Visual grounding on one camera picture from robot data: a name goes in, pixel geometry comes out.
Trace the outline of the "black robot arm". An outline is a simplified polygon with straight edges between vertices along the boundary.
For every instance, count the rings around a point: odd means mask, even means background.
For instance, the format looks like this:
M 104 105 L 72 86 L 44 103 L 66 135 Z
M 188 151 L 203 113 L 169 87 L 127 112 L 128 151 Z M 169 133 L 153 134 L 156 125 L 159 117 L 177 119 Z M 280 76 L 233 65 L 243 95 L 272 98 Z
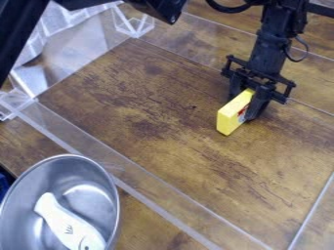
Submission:
M 56 3 L 69 11 L 76 11 L 119 0 L 0 0 L 0 87 L 13 68 L 49 3 Z M 141 13 L 172 24 L 179 19 L 187 0 L 121 0 Z M 312 3 L 310 0 L 243 0 L 236 7 L 220 5 L 215 0 L 204 0 L 217 12 L 236 14 L 253 6 L 261 8 L 260 28 L 256 32 L 249 58 L 244 61 L 227 57 L 221 74 L 229 79 L 231 98 L 243 90 L 252 89 L 245 120 L 253 120 L 263 113 L 270 102 L 284 103 L 295 82 L 286 79 L 280 70 L 291 56 L 292 42 L 300 39 L 307 24 L 307 15 L 314 13 L 334 19 L 334 7 Z M 240 67 L 232 69 L 229 64 Z

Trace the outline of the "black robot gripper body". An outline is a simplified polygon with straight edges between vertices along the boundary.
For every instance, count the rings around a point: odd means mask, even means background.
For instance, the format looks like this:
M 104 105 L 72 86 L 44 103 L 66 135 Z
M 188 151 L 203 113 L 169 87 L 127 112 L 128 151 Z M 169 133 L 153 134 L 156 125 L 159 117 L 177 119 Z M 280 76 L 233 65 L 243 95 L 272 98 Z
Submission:
M 290 49 L 291 36 L 287 32 L 260 30 L 256 33 L 249 59 L 244 61 L 229 55 L 221 68 L 221 75 L 228 79 L 232 76 L 241 76 L 245 89 L 255 90 L 260 85 L 272 86 L 275 91 L 271 101 L 283 104 L 296 87 L 295 82 L 280 74 Z

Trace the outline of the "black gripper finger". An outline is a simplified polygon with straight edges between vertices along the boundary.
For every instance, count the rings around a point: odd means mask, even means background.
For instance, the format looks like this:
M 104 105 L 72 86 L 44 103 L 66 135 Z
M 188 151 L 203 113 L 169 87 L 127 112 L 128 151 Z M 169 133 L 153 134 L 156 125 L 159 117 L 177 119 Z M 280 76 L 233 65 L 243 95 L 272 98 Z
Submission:
M 229 79 L 228 100 L 232 100 L 244 89 L 244 78 L 241 76 L 232 76 Z
M 244 119 L 247 121 L 255 120 L 266 110 L 274 95 L 275 88 L 270 85 L 260 85 L 251 91 L 249 105 L 245 111 Z

